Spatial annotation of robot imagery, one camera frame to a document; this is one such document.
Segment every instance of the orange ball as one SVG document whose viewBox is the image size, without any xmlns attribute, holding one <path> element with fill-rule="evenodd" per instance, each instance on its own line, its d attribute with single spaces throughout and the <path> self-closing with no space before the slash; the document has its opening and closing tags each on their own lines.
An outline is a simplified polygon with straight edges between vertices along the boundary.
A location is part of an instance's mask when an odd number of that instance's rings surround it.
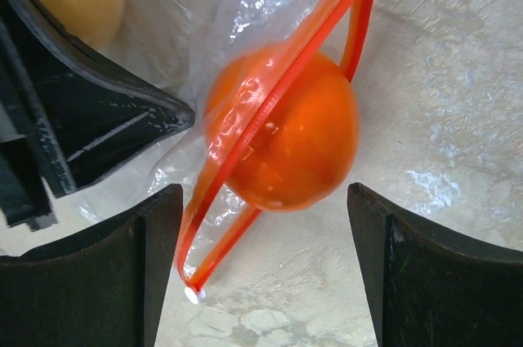
<svg viewBox="0 0 523 347">
<path fill-rule="evenodd" d="M 268 46 L 225 68 L 209 92 L 205 116 L 246 73 L 276 52 L 276 46 Z M 222 141 L 235 141 L 224 128 L 230 106 L 220 109 L 206 130 L 209 144 L 218 133 Z M 318 52 L 270 112 L 226 183 L 245 202 L 262 210 L 302 210 L 327 197 L 345 180 L 358 138 L 351 84 L 336 64 Z"/>
</svg>

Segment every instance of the marbled surface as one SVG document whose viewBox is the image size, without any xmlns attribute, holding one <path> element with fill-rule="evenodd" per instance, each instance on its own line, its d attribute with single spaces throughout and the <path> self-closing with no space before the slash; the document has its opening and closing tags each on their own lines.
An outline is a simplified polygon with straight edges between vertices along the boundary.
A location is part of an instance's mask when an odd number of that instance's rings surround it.
<svg viewBox="0 0 523 347">
<path fill-rule="evenodd" d="M 340 25 L 324 51 L 339 57 Z M 354 81 L 361 141 L 346 185 L 363 181 L 452 229 L 523 250 L 523 0 L 377 0 Z M 11 254 L 87 226 L 90 198 L 107 215 L 136 202 L 168 140 L 87 194 L 60 200 L 60 224 L 0 228 Z M 375 345 L 346 185 L 310 210 L 265 214 L 192 305 L 173 274 L 158 346 Z M 110 190 L 115 199 L 97 200 Z"/>
</svg>

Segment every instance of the plastic bag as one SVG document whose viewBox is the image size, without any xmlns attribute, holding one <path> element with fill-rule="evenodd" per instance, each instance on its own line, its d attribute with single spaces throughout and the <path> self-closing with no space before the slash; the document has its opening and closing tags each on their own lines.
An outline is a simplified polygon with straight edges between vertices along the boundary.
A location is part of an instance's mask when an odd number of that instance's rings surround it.
<svg viewBox="0 0 523 347">
<path fill-rule="evenodd" d="M 190 66 L 179 96 L 193 101 L 200 118 L 205 115 L 210 86 L 227 65 L 260 47 L 273 47 L 267 60 L 246 59 L 229 96 L 176 142 L 150 171 L 149 194 L 171 182 L 184 186 L 187 207 L 176 266 L 192 291 L 202 291 L 217 264 L 261 212 L 224 185 L 235 162 L 332 28 L 355 4 L 341 64 L 345 75 L 352 78 L 369 24 L 372 1 L 208 0 L 204 10 L 187 11 L 191 23 L 186 40 Z M 190 8 L 181 5 L 179 0 L 172 0 L 171 4 Z M 169 68 L 157 60 L 156 65 Z M 206 144 L 204 134 L 221 120 L 230 135 L 226 144 L 220 144 L 219 136 L 207 139 Z M 165 144 L 158 145 L 150 152 L 158 154 L 165 147 Z M 150 153 L 147 158 L 153 160 Z M 143 177 L 136 179 L 143 182 Z M 136 189 L 136 202 L 143 195 Z M 98 214 L 93 207 L 78 208 L 87 215 Z"/>
</svg>

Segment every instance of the transparent plastic wrap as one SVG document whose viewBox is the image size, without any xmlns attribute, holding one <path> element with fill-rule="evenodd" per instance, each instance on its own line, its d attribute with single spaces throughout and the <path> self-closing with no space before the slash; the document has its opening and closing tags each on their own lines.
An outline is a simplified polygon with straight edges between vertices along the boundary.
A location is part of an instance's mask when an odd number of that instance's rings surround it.
<svg viewBox="0 0 523 347">
<path fill-rule="evenodd" d="M 80 196 L 77 208 L 88 219 L 97 221 L 107 215 L 107 212 L 101 212 L 101 208 L 108 203 L 111 203 L 112 212 L 121 211 L 118 209 L 120 206 L 131 206 L 120 202 L 115 194 L 118 192 L 115 188 L 126 186 L 125 180 L 132 180 L 132 185 L 122 191 L 133 202 L 139 202 L 144 196 L 153 194 L 169 183 L 182 183 L 186 209 L 175 266 L 189 291 L 201 294 L 202 286 L 210 274 L 262 210 L 296 211 L 309 207 L 342 183 L 354 161 L 358 139 L 357 108 L 349 81 L 360 58 L 372 2 L 193 0 L 188 4 L 184 0 L 170 0 L 170 5 L 176 9 L 167 11 L 184 8 L 190 23 L 186 28 L 187 24 L 180 22 L 181 33 L 185 33 L 181 45 L 186 43 L 189 71 L 177 92 L 182 99 L 192 102 L 200 123 L 180 140 L 166 140 L 148 150 L 146 155 L 138 157 L 145 158 L 147 163 L 141 164 L 141 171 L 130 167 L 132 178 L 129 175 L 125 179 L 122 178 L 124 175 L 120 175 L 120 178 L 110 177 L 112 189 L 109 192 L 106 187 L 93 188 L 88 195 L 89 199 Z M 351 6 L 353 9 L 346 51 L 342 63 L 338 65 L 318 53 L 318 50 Z M 147 19 L 146 14 L 136 16 Z M 154 62 L 153 67 L 157 67 L 156 73 L 169 78 L 169 74 L 177 73 L 177 70 L 168 60 L 164 63 L 162 60 L 165 60 L 165 55 L 172 56 L 178 47 L 165 42 L 167 45 L 164 45 L 165 49 L 162 48 L 162 37 L 153 26 L 156 20 L 156 17 L 153 19 L 151 16 L 150 29 L 147 31 L 143 29 L 147 29 L 148 24 L 138 27 L 140 22 L 126 20 L 130 25 L 122 35 L 131 36 L 130 41 L 146 39 L 144 35 L 147 33 L 152 33 L 153 38 L 159 38 L 159 47 L 155 53 L 148 52 L 145 47 L 140 55 L 147 54 Z M 285 170 L 285 174 L 282 173 L 285 177 L 282 179 L 278 174 L 276 176 L 283 189 L 295 182 L 318 181 L 321 185 L 310 184 L 303 187 L 306 188 L 305 194 L 294 191 L 293 194 L 287 194 L 286 198 L 283 195 L 281 199 L 276 196 L 276 200 L 270 194 L 265 196 L 267 193 L 256 194 L 255 191 L 242 190 L 245 179 L 244 182 L 233 182 L 234 177 L 231 178 L 235 173 L 235 165 L 240 160 L 248 160 L 243 169 L 248 167 L 252 158 L 246 156 L 246 150 L 248 153 L 249 149 L 257 147 L 257 142 L 272 139 L 271 136 L 280 129 L 278 126 L 272 127 L 274 123 L 267 121 L 268 117 L 272 117 L 271 112 L 273 116 L 285 120 L 288 116 L 286 112 L 291 109 L 295 114 L 310 120 L 319 111 L 307 108 L 316 105 L 312 103 L 316 93 L 321 96 L 317 103 L 321 111 L 334 113 L 320 115 L 325 120 L 320 123 L 321 130 L 316 123 L 315 127 L 308 128 L 310 133 L 301 139 L 300 136 L 293 136 L 293 152 L 297 152 L 295 148 L 300 142 L 306 147 L 307 142 L 319 142 L 320 138 L 315 135 L 318 133 L 330 136 L 332 141 L 323 143 L 331 143 L 331 149 L 310 153 L 321 157 L 320 163 L 315 164 L 319 167 L 312 166 L 315 162 L 312 156 L 308 159 L 298 156 L 305 164 L 308 163 L 307 167 L 312 171 L 300 167 L 292 171 L 291 166 L 286 167 L 280 161 L 279 168 Z M 284 97 L 287 98 L 287 105 L 278 104 Z M 301 101 L 301 104 L 294 104 L 293 100 Z M 296 131 L 303 129 L 299 123 L 293 125 Z M 341 150 L 338 153 L 335 151 L 337 146 Z M 325 153 L 329 156 L 331 151 L 334 156 L 325 158 Z M 151 167 L 147 174 L 144 174 L 144 166 Z M 253 170 L 250 181 L 257 182 L 258 178 Z M 132 196 L 129 196 L 129 190 L 132 190 Z M 268 185 L 263 190 L 272 191 L 273 188 Z"/>
</svg>

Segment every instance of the ziplock bag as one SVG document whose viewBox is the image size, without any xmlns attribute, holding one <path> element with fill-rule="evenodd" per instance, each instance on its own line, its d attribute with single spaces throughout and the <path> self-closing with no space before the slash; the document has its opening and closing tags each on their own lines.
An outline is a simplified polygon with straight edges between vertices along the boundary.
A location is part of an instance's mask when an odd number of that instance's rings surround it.
<svg viewBox="0 0 523 347">
<path fill-rule="evenodd" d="M 350 138 L 347 141 L 350 144 L 345 148 L 346 154 L 338 155 L 340 171 L 336 171 L 336 161 L 332 166 L 318 166 L 316 169 L 320 175 L 323 174 L 320 170 L 330 169 L 334 175 L 341 172 L 341 176 L 335 179 L 330 176 L 332 182 L 322 188 L 323 192 L 320 190 L 316 198 L 312 190 L 310 201 L 301 199 L 293 203 L 291 198 L 288 198 L 289 203 L 274 202 L 274 199 L 265 201 L 267 199 L 264 200 L 262 195 L 249 192 L 250 189 L 244 190 L 245 185 L 256 187 L 257 171 L 252 170 L 251 176 L 248 173 L 244 175 L 240 183 L 236 180 L 235 169 L 248 160 L 256 149 L 262 148 L 263 145 L 256 143 L 267 141 L 260 136 L 263 131 L 267 128 L 281 129 L 277 123 L 274 127 L 274 123 L 267 121 L 271 112 L 278 110 L 279 101 L 293 90 L 306 88 L 307 79 L 315 85 L 319 76 L 325 76 L 324 81 L 329 85 L 339 81 L 340 77 L 352 80 L 369 27 L 372 4 L 373 0 L 221 0 L 212 29 L 194 36 L 187 84 L 194 91 L 196 107 L 204 119 L 157 163 L 152 171 L 153 184 L 150 188 L 153 193 L 166 183 L 177 180 L 177 177 L 185 176 L 184 190 L 188 194 L 192 192 L 185 209 L 174 261 L 188 287 L 186 292 L 191 300 L 197 301 L 198 295 L 203 295 L 203 285 L 213 270 L 262 209 L 303 209 L 332 193 L 342 183 L 354 160 L 358 137 L 356 108 L 351 104 L 347 105 L 353 114 L 350 117 L 352 122 L 347 124 L 347 136 Z M 319 56 L 317 51 L 349 8 L 350 30 L 342 62 L 337 66 Z M 335 73 L 333 78 L 329 78 L 331 71 Z M 322 106 L 322 110 L 329 109 L 334 108 Z M 279 110 L 283 110 L 283 115 L 287 111 L 281 106 Z M 326 122 L 324 130 L 328 132 L 327 128 L 343 127 L 346 122 Z M 315 134 L 304 136 L 302 145 L 307 147 L 307 140 Z M 332 138 L 331 141 L 336 144 L 337 139 Z M 340 141 L 340 145 L 347 142 L 345 139 Z M 187 155 L 191 156 L 193 163 L 184 174 L 177 161 L 184 156 L 187 158 Z M 324 156 L 336 159 L 335 155 Z M 255 159 L 256 162 L 265 167 L 267 165 L 261 159 Z M 285 174 L 293 169 L 279 167 L 286 170 Z M 190 174 L 194 171 L 199 171 L 195 183 L 195 177 Z M 270 171 L 272 173 L 277 176 L 279 172 Z M 315 186 L 314 180 L 303 185 L 297 180 L 281 179 L 280 184 L 297 186 L 305 191 Z"/>
</svg>

